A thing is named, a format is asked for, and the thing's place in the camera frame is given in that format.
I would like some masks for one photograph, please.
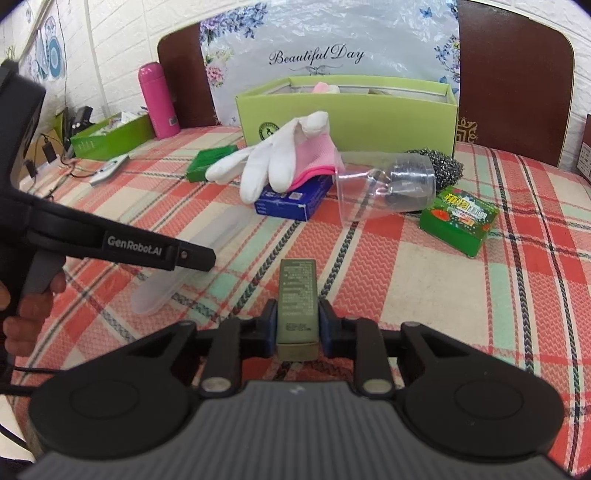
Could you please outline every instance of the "red checkered tablecloth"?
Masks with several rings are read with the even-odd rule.
[[[237,142],[235,129],[190,129],[131,154],[100,187],[69,179],[55,201],[165,235],[191,238],[201,226],[240,204],[235,184],[183,180],[201,148]],[[214,328],[230,313],[258,314],[277,295],[282,258],[314,258],[319,293],[339,314],[365,316],[385,328],[414,320],[519,365],[552,383],[566,421],[551,455],[572,473],[591,466],[591,200],[572,173],[510,153],[458,144],[459,187],[501,208],[489,239],[467,258],[418,228],[416,215],[391,215],[343,228],[334,191],[307,223],[257,217],[218,255],[215,269],[195,273],[152,316],[131,311],[132,292],[147,268],[70,259],[67,291],[56,298],[37,349],[20,365],[69,368],[180,319]],[[82,170],[97,162],[82,161]],[[37,191],[65,173],[52,165]],[[252,359],[244,377],[350,378],[350,362],[320,359],[282,364]],[[15,373],[13,382],[45,377]],[[31,438],[27,400],[13,399]]]

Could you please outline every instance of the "green storage box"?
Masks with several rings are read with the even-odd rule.
[[[118,113],[111,118],[117,117],[121,117],[121,114]],[[148,115],[142,115],[105,135],[93,135],[96,131],[107,126],[111,118],[72,137],[76,157],[89,158],[90,160],[110,160],[155,137],[154,128]]]
[[[190,182],[206,181],[205,172],[207,172],[207,169],[236,150],[238,150],[236,145],[201,150],[187,167],[187,173],[185,174],[187,180]]]
[[[341,93],[311,93],[320,81],[338,85]],[[452,155],[456,139],[457,102],[447,83],[365,75],[288,77],[238,95],[236,104],[248,145],[318,110],[329,113],[330,136],[341,151],[431,148]]]

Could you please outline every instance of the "human hand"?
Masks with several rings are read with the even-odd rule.
[[[31,293],[24,297],[18,305],[18,316],[4,320],[2,328],[6,341],[4,348],[11,355],[29,356],[32,354],[37,337],[45,319],[53,308],[53,295],[66,289],[66,275],[59,272],[51,281],[44,293]],[[10,292],[0,282],[0,310],[10,304]]]

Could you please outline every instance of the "plastic bottle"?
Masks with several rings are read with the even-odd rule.
[[[162,65],[156,61],[147,63],[139,69],[138,79],[156,137],[162,140],[179,133],[181,128],[168,85],[166,85]]]

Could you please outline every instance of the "wooden chair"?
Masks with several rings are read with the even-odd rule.
[[[557,165],[569,119],[567,38],[523,15],[459,0],[462,91],[457,139]],[[183,128],[216,124],[199,24],[160,40],[158,56]]]

